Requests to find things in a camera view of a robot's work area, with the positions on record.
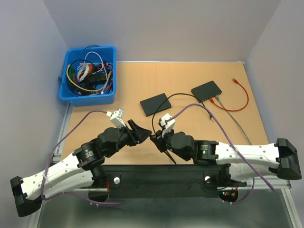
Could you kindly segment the black network switch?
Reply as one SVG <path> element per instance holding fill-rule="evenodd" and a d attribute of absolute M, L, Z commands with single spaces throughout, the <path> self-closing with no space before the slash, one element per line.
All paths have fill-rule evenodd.
<path fill-rule="evenodd" d="M 209 81 L 200 86 L 191 89 L 192 94 L 196 97 L 197 101 L 203 103 L 210 98 L 213 98 L 222 93 L 221 89 L 214 81 Z"/>
<path fill-rule="evenodd" d="M 146 117 L 171 108 L 165 93 L 142 100 L 140 105 Z"/>

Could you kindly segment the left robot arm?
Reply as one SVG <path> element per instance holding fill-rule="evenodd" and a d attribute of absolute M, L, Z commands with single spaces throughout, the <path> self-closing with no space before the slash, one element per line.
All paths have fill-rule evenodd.
<path fill-rule="evenodd" d="M 40 209 L 43 200 L 50 200 L 64 193 L 71 194 L 77 188 L 109 186 L 108 177 L 102 167 L 105 159 L 124 146 L 132 147 L 143 143 L 151 133 L 129 120 L 125 127 L 105 129 L 61 162 L 37 174 L 26 178 L 12 178 L 10 184 L 18 216 L 28 216 Z"/>

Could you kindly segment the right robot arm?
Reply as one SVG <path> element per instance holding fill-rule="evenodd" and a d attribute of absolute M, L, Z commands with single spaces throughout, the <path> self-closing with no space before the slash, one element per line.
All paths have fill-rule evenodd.
<path fill-rule="evenodd" d="M 258 176 L 277 176 L 283 180 L 302 178 L 297 149 L 285 138 L 266 145 L 235 145 L 195 140 L 184 132 L 158 131 L 150 140 L 161 152 L 170 151 L 185 161 L 200 166 L 227 166 L 219 181 L 230 185 Z"/>

